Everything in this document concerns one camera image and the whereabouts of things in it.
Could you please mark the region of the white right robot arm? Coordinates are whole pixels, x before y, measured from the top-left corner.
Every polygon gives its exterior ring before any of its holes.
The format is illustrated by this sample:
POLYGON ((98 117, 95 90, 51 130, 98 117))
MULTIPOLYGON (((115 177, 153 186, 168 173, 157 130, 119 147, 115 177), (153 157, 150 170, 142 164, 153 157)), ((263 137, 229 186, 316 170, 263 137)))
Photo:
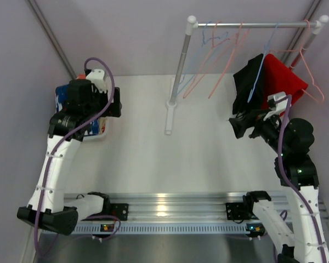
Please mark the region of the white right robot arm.
POLYGON ((236 138, 253 128, 249 137, 263 138, 277 153, 275 171, 288 201, 292 227, 276 211, 266 191, 251 191, 243 196, 246 214, 261 221, 275 246, 278 262, 329 262, 319 212, 319 180, 308 155, 314 142, 313 126, 301 118, 291 119, 279 150, 282 121, 279 115, 265 118, 266 114, 264 110, 252 111, 242 118, 229 118, 229 123, 236 138))

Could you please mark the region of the pink wire hanger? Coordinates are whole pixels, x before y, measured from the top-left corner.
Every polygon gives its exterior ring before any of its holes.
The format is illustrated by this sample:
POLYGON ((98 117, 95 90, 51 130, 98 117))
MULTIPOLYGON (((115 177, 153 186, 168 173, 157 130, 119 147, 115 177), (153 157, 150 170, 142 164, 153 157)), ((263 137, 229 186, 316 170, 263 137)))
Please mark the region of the pink wire hanger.
POLYGON ((221 57, 231 50, 231 54, 229 56, 228 62, 224 66, 223 72, 220 75, 217 83, 214 85, 212 91, 210 92, 208 98, 210 98, 216 88, 218 87, 218 84, 221 82, 222 78, 224 75, 227 73, 228 68, 230 67, 231 63, 234 61, 236 54, 238 53, 238 49, 240 48, 239 45, 242 43, 245 39, 245 37, 249 34, 249 30, 247 30, 242 37, 241 35, 241 28, 242 24, 239 24, 239 29, 234 33, 234 34, 228 34, 228 31, 223 33, 221 36, 216 36, 216 30, 218 28, 218 24, 220 21, 217 23, 213 23, 209 21, 206 23, 203 27, 202 30, 202 44, 201 47, 198 49, 198 52, 195 54, 192 62, 190 63, 190 66, 188 68, 191 68, 191 66, 194 65, 194 63, 197 60, 197 57, 202 53, 203 48, 210 44, 211 48, 209 52, 207 53, 205 59, 203 60, 202 64, 200 65, 200 68, 198 72, 193 75, 181 88, 180 91, 177 92, 177 95, 179 95, 184 88, 186 88, 184 94, 183 94, 183 99, 185 99, 193 90, 194 88, 200 83, 200 81, 205 77, 206 74, 208 74, 211 69, 219 62, 221 57), (205 39, 205 30, 208 27, 208 24, 213 24, 213 30, 212 30, 212 36, 208 39, 205 39))

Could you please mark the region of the orange white patterned trousers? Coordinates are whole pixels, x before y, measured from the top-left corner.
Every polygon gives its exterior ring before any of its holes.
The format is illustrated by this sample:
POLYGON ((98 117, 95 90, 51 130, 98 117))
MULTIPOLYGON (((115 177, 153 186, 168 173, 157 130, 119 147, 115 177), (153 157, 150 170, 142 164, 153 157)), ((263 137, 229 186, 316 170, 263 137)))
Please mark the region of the orange white patterned trousers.
MULTIPOLYGON (((93 69, 89 74, 80 74, 77 79, 90 80, 101 93, 107 92, 106 74, 102 69, 93 69)), ((99 138, 105 135, 106 117, 100 117, 91 123, 90 129, 85 132, 85 139, 99 138)))

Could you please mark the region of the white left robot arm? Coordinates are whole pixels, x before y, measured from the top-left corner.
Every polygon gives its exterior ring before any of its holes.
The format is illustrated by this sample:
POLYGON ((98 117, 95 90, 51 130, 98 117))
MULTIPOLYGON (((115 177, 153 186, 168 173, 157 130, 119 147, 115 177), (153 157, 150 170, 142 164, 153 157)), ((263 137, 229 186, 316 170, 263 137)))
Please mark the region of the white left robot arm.
POLYGON ((70 131, 90 120, 101 110, 104 117, 121 116, 120 89, 114 90, 112 102, 90 80, 75 79, 56 88, 56 113, 49 121, 47 153, 32 197, 20 207, 18 219, 39 229, 70 235, 77 223, 89 216, 107 214, 111 203, 107 194, 90 192, 70 203, 64 201, 72 160, 92 125, 64 138, 70 131))

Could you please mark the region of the blue wire hanger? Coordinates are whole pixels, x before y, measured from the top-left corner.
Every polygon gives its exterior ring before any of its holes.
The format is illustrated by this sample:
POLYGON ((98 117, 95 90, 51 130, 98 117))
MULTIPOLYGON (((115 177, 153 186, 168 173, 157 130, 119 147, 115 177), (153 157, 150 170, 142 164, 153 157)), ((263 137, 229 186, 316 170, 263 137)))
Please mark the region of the blue wire hanger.
POLYGON ((205 73, 202 73, 202 70, 205 68, 206 64, 211 59, 211 57, 214 56, 214 53, 217 51, 217 49, 219 49, 219 47, 225 42, 228 43, 231 42, 231 37, 229 37, 228 31, 224 32, 220 36, 216 36, 216 29, 217 29, 216 24, 214 24, 210 38, 206 38, 205 31, 207 27, 208 27, 208 23, 206 23, 202 29, 201 46, 198 48, 194 57, 190 60, 189 65, 186 67, 186 70, 184 72, 185 74, 180 79, 178 90, 175 94, 175 97, 177 97, 184 90, 185 92, 183 98, 185 99, 189 95, 189 93, 194 89, 194 86, 198 84, 201 81, 201 79, 205 76, 205 73), (186 75, 189 74, 189 70, 191 70, 192 67, 196 64, 197 59, 203 58, 204 51, 208 51, 208 53, 206 54, 205 58, 202 60, 200 68, 195 74, 192 74, 192 76, 188 78, 187 81, 183 84, 186 75))

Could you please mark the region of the blue patterned trousers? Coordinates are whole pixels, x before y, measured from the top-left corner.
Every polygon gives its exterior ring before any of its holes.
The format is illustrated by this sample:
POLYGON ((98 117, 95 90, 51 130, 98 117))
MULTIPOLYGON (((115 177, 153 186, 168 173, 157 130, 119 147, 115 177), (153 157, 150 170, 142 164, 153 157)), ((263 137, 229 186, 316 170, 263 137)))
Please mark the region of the blue patterned trousers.
MULTIPOLYGON (((67 85, 62 85, 55 88, 55 112, 59 112, 63 109, 63 104, 67 100, 67 85)), ((85 131, 84 135, 86 137, 98 136, 103 133, 101 130, 102 125, 100 124, 100 119, 92 121, 90 127, 85 131)))

